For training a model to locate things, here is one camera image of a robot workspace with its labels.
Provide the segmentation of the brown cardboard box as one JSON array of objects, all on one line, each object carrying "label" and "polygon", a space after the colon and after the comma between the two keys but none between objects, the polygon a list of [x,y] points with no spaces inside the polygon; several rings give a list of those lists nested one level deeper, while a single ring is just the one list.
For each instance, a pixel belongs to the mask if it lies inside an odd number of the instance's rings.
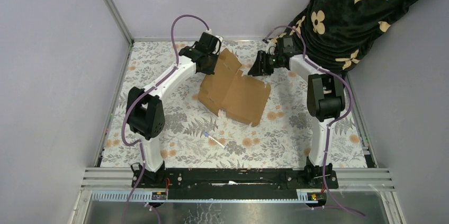
[{"label": "brown cardboard box", "polygon": [[200,85],[198,100],[216,116],[223,111],[230,119],[256,127],[262,119],[271,86],[245,75],[241,67],[235,54],[223,49],[214,75],[206,75]]}]

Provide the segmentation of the white blue pen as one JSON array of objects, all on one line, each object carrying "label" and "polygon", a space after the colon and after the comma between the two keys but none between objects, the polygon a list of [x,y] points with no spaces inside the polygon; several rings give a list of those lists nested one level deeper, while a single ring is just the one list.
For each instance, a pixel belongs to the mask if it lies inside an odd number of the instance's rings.
[{"label": "white blue pen", "polygon": [[215,144],[217,144],[218,146],[220,146],[223,149],[226,149],[227,147],[221,143],[219,140],[217,140],[216,138],[214,138],[213,136],[211,136],[209,133],[207,133],[206,131],[203,131],[203,135],[208,138],[209,140],[213,141]]}]

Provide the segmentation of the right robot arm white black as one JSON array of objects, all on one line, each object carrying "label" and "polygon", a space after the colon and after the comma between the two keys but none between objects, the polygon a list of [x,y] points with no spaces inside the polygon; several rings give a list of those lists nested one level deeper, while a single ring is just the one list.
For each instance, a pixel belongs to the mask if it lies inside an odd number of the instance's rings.
[{"label": "right robot arm white black", "polygon": [[268,44],[265,50],[259,50],[248,75],[268,76],[275,68],[286,68],[307,81],[307,110],[314,118],[308,160],[313,166],[329,165],[333,122],[346,106],[341,77],[318,66],[306,54],[300,54],[292,37],[282,37],[277,45]]}]

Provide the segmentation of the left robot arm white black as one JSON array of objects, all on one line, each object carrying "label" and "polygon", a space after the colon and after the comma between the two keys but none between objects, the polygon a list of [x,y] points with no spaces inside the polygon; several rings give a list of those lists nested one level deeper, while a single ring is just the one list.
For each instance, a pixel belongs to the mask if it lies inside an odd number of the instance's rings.
[{"label": "left robot arm white black", "polygon": [[133,87],[128,93],[125,123],[140,135],[144,181],[151,187],[164,182],[158,135],[164,128],[164,102],[178,86],[197,73],[212,75],[218,61],[223,38],[205,31],[191,46],[177,52],[176,61],[156,80],[144,88]]}]

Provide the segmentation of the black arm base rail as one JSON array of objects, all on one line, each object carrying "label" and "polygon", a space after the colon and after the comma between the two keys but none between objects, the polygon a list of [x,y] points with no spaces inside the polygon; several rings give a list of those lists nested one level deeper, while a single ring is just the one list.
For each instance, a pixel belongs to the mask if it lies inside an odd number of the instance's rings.
[{"label": "black arm base rail", "polygon": [[322,175],[316,168],[161,168],[157,172],[133,167],[131,185],[140,189],[194,191],[210,194],[212,191],[243,191],[263,193],[280,190],[311,190],[319,193],[337,189],[335,171]]}]

